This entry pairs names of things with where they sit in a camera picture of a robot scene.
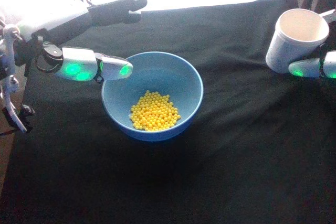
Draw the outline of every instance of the robotic arm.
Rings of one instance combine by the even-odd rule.
[[[7,120],[22,132],[27,132],[23,116],[33,114],[34,110],[23,105],[20,114],[11,103],[12,92],[17,91],[15,65],[26,64],[25,76],[34,60],[38,70],[73,81],[89,81],[127,78],[133,65],[127,60],[107,56],[87,48],[58,46],[84,33],[91,26],[106,26],[118,23],[136,23],[141,19],[140,9],[147,0],[76,0],[65,8],[44,14],[42,17],[22,20],[16,25],[6,24],[0,14],[3,38],[0,40],[0,97],[4,101]],[[38,59],[51,67],[44,69]]]

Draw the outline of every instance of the black tablecloth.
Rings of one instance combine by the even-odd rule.
[[[129,139],[101,85],[32,67],[1,198],[9,223],[333,223],[335,124],[316,81],[265,63],[275,22],[296,0],[143,13],[66,43],[107,55],[179,55],[204,100],[174,139]]]

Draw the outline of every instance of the green light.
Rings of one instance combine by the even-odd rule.
[[[295,70],[295,71],[293,72],[293,74],[294,74],[295,76],[303,77],[303,72],[302,72],[301,70]]]
[[[90,73],[87,73],[87,72],[83,72],[83,73],[79,73],[77,76],[76,76],[76,80],[77,81],[88,81],[90,80]]]
[[[65,74],[68,74],[70,76],[74,76],[75,74],[78,74],[79,71],[80,71],[80,64],[77,64],[77,63],[69,64],[65,68]]]
[[[119,74],[121,74],[122,76],[125,76],[126,74],[128,74],[128,72],[131,70],[131,68],[126,65],[126,66],[123,66],[121,69],[120,69],[120,72]]]

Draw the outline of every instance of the blue bowl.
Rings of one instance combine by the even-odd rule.
[[[144,52],[127,58],[133,73],[126,79],[105,81],[101,95],[108,115],[128,136],[157,142],[183,132],[192,122],[203,99],[203,83],[197,70],[186,60],[166,52]],[[148,132],[136,130],[129,116],[146,90],[170,95],[181,119],[167,130]]]

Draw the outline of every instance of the white cup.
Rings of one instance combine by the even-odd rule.
[[[329,26],[319,14],[291,9],[278,18],[266,54],[266,64],[277,73],[289,73],[288,66],[312,53],[329,35]]]

